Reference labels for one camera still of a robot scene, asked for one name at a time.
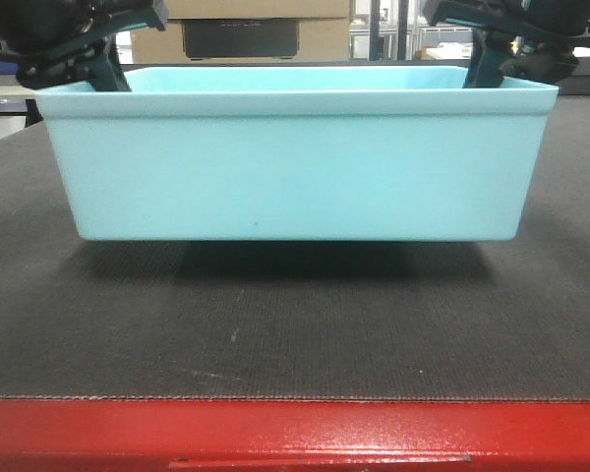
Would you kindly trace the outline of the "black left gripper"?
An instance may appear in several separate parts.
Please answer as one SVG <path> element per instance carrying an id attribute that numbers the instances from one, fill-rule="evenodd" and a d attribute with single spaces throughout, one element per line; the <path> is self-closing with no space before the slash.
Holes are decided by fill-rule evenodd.
<path id="1" fill-rule="evenodd" d="M 163 31 L 165 2 L 0 1 L 0 62 L 18 66 L 29 89 L 88 82 L 96 91 L 129 92 L 116 34 L 143 28 Z"/>

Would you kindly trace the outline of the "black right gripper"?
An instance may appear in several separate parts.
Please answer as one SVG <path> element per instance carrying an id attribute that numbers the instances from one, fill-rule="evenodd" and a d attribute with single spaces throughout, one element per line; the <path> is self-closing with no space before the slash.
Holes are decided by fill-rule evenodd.
<path id="1" fill-rule="evenodd" d="M 427 1 L 422 15 L 432 27 L 472 29 L 465 89 L 557 83 L 577 68 L 574 49 L 590 48 L 590 1 Z"/>

